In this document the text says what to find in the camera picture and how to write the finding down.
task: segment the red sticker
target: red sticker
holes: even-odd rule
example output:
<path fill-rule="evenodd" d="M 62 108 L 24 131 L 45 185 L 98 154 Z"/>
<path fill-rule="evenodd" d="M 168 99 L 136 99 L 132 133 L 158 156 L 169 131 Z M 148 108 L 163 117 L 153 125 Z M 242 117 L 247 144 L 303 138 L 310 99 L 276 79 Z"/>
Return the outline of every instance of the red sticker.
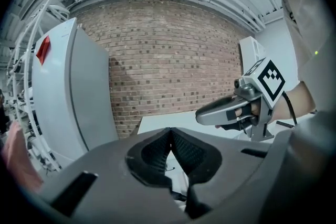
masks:
<path fill-rule="evenodd" d="M 50 49 L 50 45 L 51 45 L 50 38 L 49 38 L 49 36 L 47 36 L 43 40 L 40 48 L 38 49 L 38 52 L 36 53 L 37 58 L 40 60 L 41 66 L 43 65 L 43 63 L 46 59 L 46 56 L 47 56 L 48 51 Z"/>

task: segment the black cable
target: black cable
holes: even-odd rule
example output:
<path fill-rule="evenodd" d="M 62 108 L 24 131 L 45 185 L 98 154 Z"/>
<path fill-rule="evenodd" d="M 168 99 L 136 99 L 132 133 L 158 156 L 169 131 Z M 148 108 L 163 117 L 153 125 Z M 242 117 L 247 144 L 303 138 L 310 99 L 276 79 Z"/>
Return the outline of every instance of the black cable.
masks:
<path fill-rule="evenodd" d="M 287 106 L 288 106 L 289 112 L 290 112 L 290 114 L 291 114 L 291 116 L 292 116 L 292 118 L 294 120 L 294 124 L 298 125 L 298 122 L 296 121 L 294 109 L 293 109 L 292 103 L 290 102 L 290 100 L 288 98 L 288 95 L 285 92 L 283 92 L 282 96 L 285 99 L 285 101 L 287 102 Z"/>

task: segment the white wall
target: white wall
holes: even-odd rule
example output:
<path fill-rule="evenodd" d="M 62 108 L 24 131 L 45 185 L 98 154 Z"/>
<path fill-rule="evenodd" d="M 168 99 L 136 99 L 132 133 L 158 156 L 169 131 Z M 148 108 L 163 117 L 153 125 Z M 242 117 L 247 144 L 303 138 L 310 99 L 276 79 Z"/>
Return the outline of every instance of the white wall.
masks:
<path fill-rule="evenodd" d="M 298 70 L 293 43 L 284 19 L 267 24 L 266 29 L 256 34 L 256 40 L 265 48 L 286 84 L 285 91 L 293 89 L 298 83 Z"/>

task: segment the brick wall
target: brick wall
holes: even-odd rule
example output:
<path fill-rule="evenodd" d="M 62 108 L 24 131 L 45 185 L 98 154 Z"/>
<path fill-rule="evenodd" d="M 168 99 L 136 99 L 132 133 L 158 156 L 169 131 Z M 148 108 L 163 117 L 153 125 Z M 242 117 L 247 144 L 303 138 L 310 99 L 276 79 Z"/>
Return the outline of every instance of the brick wall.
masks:
<path fill-rule="evenodd" d="M 118 135 L 143 116 L 196 110 L 232 93 L 238 41 L 250 34 L 219 13 L 182 0 L 113 0 L 75 14 L 110 55 Z"/>

